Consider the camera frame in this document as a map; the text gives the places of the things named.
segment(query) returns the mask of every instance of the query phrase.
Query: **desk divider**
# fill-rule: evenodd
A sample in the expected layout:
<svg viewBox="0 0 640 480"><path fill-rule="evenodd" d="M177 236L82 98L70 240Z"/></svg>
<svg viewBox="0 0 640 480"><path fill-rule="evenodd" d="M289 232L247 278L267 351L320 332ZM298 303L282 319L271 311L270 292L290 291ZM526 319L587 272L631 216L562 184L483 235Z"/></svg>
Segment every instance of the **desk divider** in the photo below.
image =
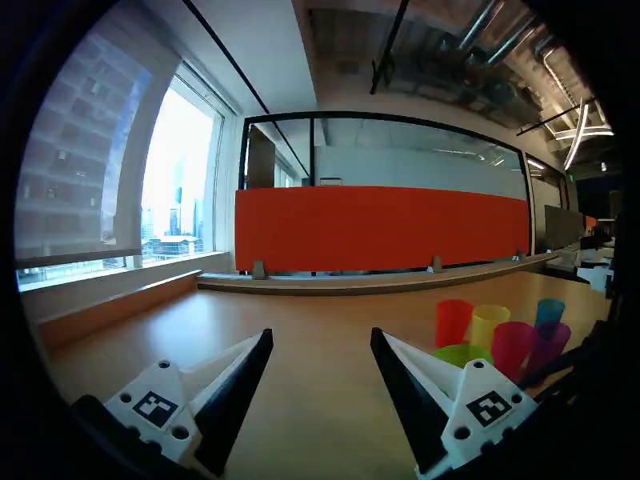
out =
<svg viewBox="0 0 640 480"><path fill-rule="evenodd" d="M509 258L530 251L525 200L387 186L236 192L238 270L392 270Z"/></svg>

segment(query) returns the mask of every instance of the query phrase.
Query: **purple plastic cup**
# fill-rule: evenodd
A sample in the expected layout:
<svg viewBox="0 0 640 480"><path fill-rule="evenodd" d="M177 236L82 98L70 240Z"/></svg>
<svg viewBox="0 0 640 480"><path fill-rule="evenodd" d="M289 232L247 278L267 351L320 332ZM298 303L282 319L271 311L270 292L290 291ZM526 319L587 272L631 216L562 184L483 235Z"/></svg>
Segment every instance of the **purple plastic cup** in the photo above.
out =
<svg viewBox="0 0 640 480"><path fill-rule="evenodd" d="M495 328L494 342L491 347L494 366L514 382L522 362L531 352L537 339L538 332L528 323L505 322L498 325Z"/></svg>
<svg viewBox="0 0 640 480"><path fill-rule="evenodd" d="M571 328L565 323L543 323L536 330L538 340L529 356L525 376L559 357L571 336Z"/></svg>

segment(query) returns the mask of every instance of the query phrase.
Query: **green plastic cup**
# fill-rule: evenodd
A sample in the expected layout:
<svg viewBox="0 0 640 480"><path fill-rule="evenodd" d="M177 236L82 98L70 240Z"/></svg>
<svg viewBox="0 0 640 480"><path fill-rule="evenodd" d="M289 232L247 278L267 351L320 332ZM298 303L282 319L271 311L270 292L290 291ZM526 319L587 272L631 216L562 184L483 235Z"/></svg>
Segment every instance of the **green plastic cup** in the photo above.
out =
<svg viewBox="0 0 640 480"><path fill-rule="evenodd" d="M495 327L508 322L511 312L500 305L479 305L471 319L471 345L491 350Z"/></svg>
<svg viewBox="0 0 640 480"><path fill-rule="evenodd" d="M476 358L487 360L491 365L494 364L494 358L489 351L476 345L449 345L435 352L434 357L460 368L464 368L468 362Z"/></svg>

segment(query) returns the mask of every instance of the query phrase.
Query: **yellow plastic cup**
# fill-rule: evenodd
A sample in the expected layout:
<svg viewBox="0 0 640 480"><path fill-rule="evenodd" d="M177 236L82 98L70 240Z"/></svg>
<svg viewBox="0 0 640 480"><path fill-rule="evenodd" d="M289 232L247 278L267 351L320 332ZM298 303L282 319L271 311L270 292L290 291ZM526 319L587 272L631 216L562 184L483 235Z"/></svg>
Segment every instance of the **yellow plastic cup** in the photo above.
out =
<svg viewBox="0 0 640 480"><path fill-rule="evenodd" d="M471 319L471 345L491 350L495 327L508 322L511 312L500 305L478 305Z"/></svg>

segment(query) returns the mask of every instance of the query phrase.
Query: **wooden table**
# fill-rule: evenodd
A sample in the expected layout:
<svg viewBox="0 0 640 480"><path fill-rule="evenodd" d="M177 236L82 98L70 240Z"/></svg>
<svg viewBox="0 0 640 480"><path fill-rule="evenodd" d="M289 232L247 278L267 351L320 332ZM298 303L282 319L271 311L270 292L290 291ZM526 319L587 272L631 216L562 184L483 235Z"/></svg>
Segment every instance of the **wooden table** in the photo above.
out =
<svg viewBox="0 0 640 480"><path fill-rule="evenodd" d="M579 345L608 301L589 285L518 272L403 294L304 298L197 291L68 346L51 359L62 394L107 400L167 358L199 362L270 327L274 350L227 463L234 478L414 478L415 460L369 348L372 326L433 351L435 305L497 303L533 322L541 298L566 303Z"/></svg>

